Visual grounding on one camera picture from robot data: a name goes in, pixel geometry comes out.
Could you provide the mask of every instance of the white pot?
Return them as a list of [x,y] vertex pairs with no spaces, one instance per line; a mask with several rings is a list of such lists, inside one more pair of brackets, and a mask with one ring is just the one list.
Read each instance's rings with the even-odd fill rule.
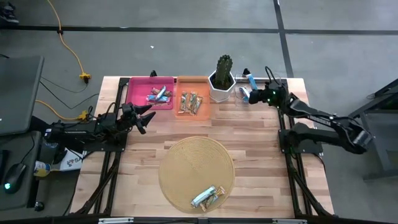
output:
[[221,103],[224,101],[227,101],[229,96],[231,95],[232,90],[234,89],[234,86],[236,84],[234,77],[232,76],[232,73],[229,73],[229,77],[232,80],[232,85],[229,89],[227,90],[219,90],[213,87],[213,84],[211,84],[210,78],[216,73],[214,71],[211,75],[209,75],[209,85],[210,85],[210,98],[214,100],[216,103]]

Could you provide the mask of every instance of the wooden table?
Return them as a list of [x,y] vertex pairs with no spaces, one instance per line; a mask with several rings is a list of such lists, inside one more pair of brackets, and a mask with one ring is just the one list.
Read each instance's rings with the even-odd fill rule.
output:
[[[115,100],[119,78],[104,77],[96,114],[104,113]],[[308,102],[304,80],[288,78],[287,81],[289,90]],[[169,204],[159,187],[158,169],[167,151],[177,141],[190,136],[208,136],[227,148],[234,161],[236,177],[234,189],[227,201],[202,216],[293,217],[285,157],[279,151],[277,111],[265,103],[248,106],[235,101],[233,93],[228,102],[212,103],[211,116],[206,121],[181,121],[174,116],[173,110],[157,111],[146,129],[147,134],[141,135],[134,128],[122,153],[112,216],[197,216],[180,212]],[[313,126],[311,121],[301,122]],[[81,208],[97,188],[103,157],[103,152],[94,152],[84,160],[71,212]],[[324,208],[333,213],[321,162],[311,154],[303,154],[302,157],[309,189]],[[107,199],[107,191],[108,188],[105,189],[102,207]],[[300,208],[304,211],[301,190],[298,190],[298,195]]]

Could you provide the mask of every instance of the round straw mat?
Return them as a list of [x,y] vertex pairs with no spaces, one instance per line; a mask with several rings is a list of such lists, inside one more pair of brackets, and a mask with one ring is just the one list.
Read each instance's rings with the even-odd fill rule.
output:
[[204,213],[193,208],[192,199],[211,185],[226,193],[206,212],[219,207],[231,193],[235,178],[232,158],[219,142],[206,137],[183,139],[170,148],[159,168],[159,183],[166,199],[187,213]]

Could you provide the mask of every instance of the gray floor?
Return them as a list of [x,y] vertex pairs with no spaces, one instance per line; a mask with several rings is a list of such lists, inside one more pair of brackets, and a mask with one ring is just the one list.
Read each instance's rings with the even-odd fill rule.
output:
[[[277,28],[272,0],[53,0],[66,26]],[[280,0],[287,29],[398,29],[395,0]],[[21,25],[57,25],[46,1],[14,0]],[[278,34],[182,32],[66,32],[65,41],[93,76],[88,89],[71,94],[49,87],[69,105],[99,92],[105,75],[206,75],[221,54],[264,77],[264,66],[286,77]],[[340,115],[366,102],[366,95],[397,78],[396,35],[287,35],[294,77],[304,78],[312,106]],[[50,31],[0,31],[0,53],[11,57],[43,55],[43,77],[68,88],[84,87],[72,54]],[[64,116],[76,116],[96,98],[68,110],[44,88],[37,99]],[[42,105],[34,114],[47,122],[57,117]],[[335,213],[345,218],[397,222],[398,179],[365,183],[379,170],[374,152],[357,156],[325,146],[326,176]],[[77,173],[57,174],[40,184],[43,212],[1,212],[0,219],[61,215],[73,193]]]

